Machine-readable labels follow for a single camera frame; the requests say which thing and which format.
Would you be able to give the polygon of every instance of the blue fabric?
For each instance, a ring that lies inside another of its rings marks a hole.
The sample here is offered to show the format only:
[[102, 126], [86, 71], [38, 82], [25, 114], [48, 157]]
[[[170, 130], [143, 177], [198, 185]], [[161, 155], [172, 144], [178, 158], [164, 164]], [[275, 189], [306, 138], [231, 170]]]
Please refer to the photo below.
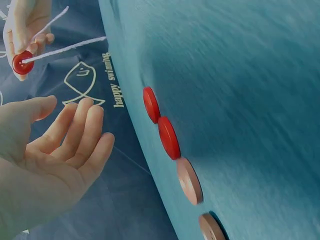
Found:
[[[66, 6], [70, 8], [53, 24], [55, 42], [47, 47], [47, 52], [105, 36], [97, 0], [52, 2], [52, 16]], [[9, 3], [9, 0], [0, 2], [2, 16], [8, 14]], [[1, 29], [4, 24], [0, 19]], [[4, 50], [1, 42], [0, 51]], [[122, 98], [106, 41], [36, 61], [24, 82], [14, 77], [5, 57], [0, 58], [0, 73], [4, 104], [38, 96], [56, 95], [58, 99], [53, 114], [32, 126], [30, 140], [44, 133], [64, 107], [63, 102], [78, 102], [83, 98], [81, 93], [88, 89], [87, 96], [95, 98], [95, 104], [104, 108], [103, 131], [115, 135], [112, 155], [83, 199], [71, 211], [29, 229], [29, 234], [22, 233], [16, 240], [175, 239]]]
[[[231, 240], [320, 239], [316, 0], [99, 0], [109, 51], [180, 240], [212, 211]], [[144, 108], [151, 86], [204, 203], [180, 187]]]

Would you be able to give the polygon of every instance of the thread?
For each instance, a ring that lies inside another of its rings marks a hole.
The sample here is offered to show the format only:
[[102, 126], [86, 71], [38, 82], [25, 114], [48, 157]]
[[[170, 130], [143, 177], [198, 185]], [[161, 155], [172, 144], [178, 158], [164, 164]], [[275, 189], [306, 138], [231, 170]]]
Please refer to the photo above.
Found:
[[73, 44], [73, 45], [70, 45], [70, 46], [66, 46], [66, 47], [58, 49], [58, 50], [49, 51], [49, 52], [46, 52], [46, 53], [44, 53], [42, 55], [34, 56], [32, 58], [28, 58], [28, 59], [22, 60], [22, 63], [23, 64], [27, 64], [27, 63], [33, 62], [35, 60], [39, 60], [39, 59], [43, 59], [43, 58], [49, 57], [51, 55], [64, 53], [66, 51], [69, 51], [71, 49], [75, 49], [77, 47], [81, 47], [83, 45], [87, 45], [87, 44], [92, 44], [92, 43], [95, 43], [95, 42], [103, 41], [106, 38], [107, 38], [106, 36], [101, 36], [101, 37], [97, 37], [97, 38], [81, 41], [81, 42], [78, 42], [76, 44]]
[[[34, 35], [32, 40], [31, 40], [31, 42], [33, 43], [35, 41], [36, 37], [39, 34], [42, 34], [48, 27], [50, 27], [51, 24], [53, 24], [56, 20], [58, 20], [64, 14], [66, 14], [68, 9], [69, 9], [69, 6], [67, 6], [61, 13], [59, 13], [54, 19], [52, 19], [43, 29], [41, 29], [36, 35]], [[78, 47], [81, 47], [81, 46], [84, 46], [84, 45], [88, 45], [88, 44], [92, 44], [92, 43], [103, 41], [106, 38], [107, 38], [106, 36], [101, 36], [101, 37], [97, 37], [97, 38], [81, 41], [81, 42], [78, 42], [76, 44], [73, 44], [73, 45], [70, 45], [70, 46], [66, 46], [66, 47], [58, 49], [58, 50], [46, 52], [46, 53], [41, 54], [39, 56], [34, 56], [34, 57], [31, 57], [31, 58], [22, 60], [22, 63], [23, 64], [27, 64], [27, 63], [33, 62], [35, 60], [43, 59], [43, 58], [46, 58], [46, 57], [49, 57], [49, 56], [52, 56], [52, 55], [55, 55], [55, 54], [64, 53], [64, 52], [69, 51], [71, 49], [75, 49], [75, 48], [78, 48]]]
[[59, 18], [61, 18], [63, 15], [65, 15], [69, 10], [69, 6], [66, 6], [66, 8], [60, 12], [54, 19], [52, 19], [50, 22], [48, 22], [47, 25], [44, 26], [44, 28], [42, 28], [40, 31], [38, 31], [33, 38], [31, 39], [31, 43], [33, 43], [36, 39], [37, 36], [39, 36], [40, 34], [42, 34], [45, 30], [47, 30], [47, 28], [50, 27], [51, 24], [53, 24], [56, 20], [58, 20]]

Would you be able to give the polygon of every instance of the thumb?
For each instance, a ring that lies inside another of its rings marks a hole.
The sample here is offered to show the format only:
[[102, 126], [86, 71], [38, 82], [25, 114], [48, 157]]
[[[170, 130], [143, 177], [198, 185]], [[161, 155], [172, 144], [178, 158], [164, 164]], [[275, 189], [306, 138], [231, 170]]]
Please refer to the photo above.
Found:
[[27, 29], [26, 20], [27, 12], [24, 6], [15, 4], [10, 9], [11, 30], [12, 30], [12, 42], [14, 46], [14, 53], [21, 54], [25, 51], [29, 45], [29, 31]]
[[35, 97], [29, 100], [20, 102], [21, 111], [26, 113], [26, 118], [30, 124], [49, 116], [57, 105], [55, 96]]

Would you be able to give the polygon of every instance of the teal fabric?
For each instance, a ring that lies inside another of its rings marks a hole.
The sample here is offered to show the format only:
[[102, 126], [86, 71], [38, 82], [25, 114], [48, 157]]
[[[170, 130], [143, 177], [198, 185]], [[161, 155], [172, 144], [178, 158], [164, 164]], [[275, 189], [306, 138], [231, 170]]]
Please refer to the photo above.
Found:
[[[180, 240], [212, 211], [230, 240], [320, 239], [317, 0], [100, 0], [124, 99]], [[151, 86], [204, 203], [144, 108]]]

